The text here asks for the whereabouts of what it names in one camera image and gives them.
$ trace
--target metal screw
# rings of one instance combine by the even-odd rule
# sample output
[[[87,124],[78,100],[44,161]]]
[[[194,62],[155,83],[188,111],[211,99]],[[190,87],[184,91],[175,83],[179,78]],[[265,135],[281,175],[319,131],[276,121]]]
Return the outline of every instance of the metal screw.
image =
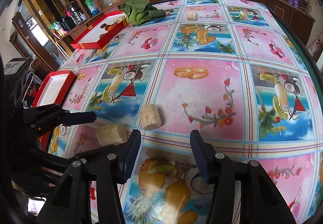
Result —
[[[224,159],[224,155],[222,153],[216,153],[215,157],[218,159]]]
[[[117,157],[117,155],[116,155],[116,154],[114,154],[114,153],[111,153],[111,154],[107,155],[107,159],[108,159],[108,160],[116,159],[116,157]]]
[[[81,165],[81,161],[79,161],[79,160],[74,161],[73,164],[72,164],[73,167],[78,167],[80,165]]]
[[[251,161],[250,161],[250,164],[251,164],[252,166],[259,166],[259,162],[258,162],[258,161],[256,161],[256,160],[251,160]]]

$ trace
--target green leafy vegetable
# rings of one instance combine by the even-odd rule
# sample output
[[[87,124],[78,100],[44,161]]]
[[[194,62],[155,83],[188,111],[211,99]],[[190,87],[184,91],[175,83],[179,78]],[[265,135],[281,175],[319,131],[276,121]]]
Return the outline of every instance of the green leafy vegetable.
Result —
[[[150,5],[149,0],[126,0],[119,9],[126,14],[127,23],[135,26],[165,15],[163,10]]]

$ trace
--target beige block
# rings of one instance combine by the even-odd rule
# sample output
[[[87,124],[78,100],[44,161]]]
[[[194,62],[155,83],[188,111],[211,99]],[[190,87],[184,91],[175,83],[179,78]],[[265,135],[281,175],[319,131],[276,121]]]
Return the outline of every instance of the beige block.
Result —
[[[127,141],[127,130],[123,125],[109,124],[96,129],[96,137],[101,146],[119,145]]]
[[[140,120],[145,130],[152,130],[161,126],[161,119],[156,105],[144,105],[140,110]]]
[[[187,12],[186,17],[190,21],[196,21],[197,20],[197,13],[196,12]]]

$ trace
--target table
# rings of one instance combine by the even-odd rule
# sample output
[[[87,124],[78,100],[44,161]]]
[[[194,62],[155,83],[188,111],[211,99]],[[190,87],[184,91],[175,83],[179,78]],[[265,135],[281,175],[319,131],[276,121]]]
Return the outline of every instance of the table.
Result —
[[[126,222],[204,223],[212,187],[199,177],[190,149],[189,133],[198,129],[218,152],[258,160],[297,223],[308,219],[323,197],[323,116],[321,92],[298,46],[259,3],[180,0],[156,7],[164,18],[127,26],[101,50],[78,49],[61,68],[77,75],[63,107],[98,118],[56,128],[48,152],[70,158],[97,148],[95,128],[108,123],[128,133],[140,129],[133,176],[119,186]],[[197,20],[188,20],[190,12]],[[141,128],[145,104],[158,106],[160,128]],[[93,222],[95,188],[93,182]],[[236,182],[233,223],[239,211]]]

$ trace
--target white wall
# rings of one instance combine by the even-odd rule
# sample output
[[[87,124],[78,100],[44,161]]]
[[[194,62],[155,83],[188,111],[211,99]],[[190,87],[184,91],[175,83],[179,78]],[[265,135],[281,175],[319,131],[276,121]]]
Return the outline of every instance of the white wall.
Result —
[[[5,8],[0,17],[0,54],[3,64],[5,65],[12,58],[22,57],[17,49],[9,42],[11,35],[12,17],[17,11],[17,5],[19,0],[13,0],[12,3]]]

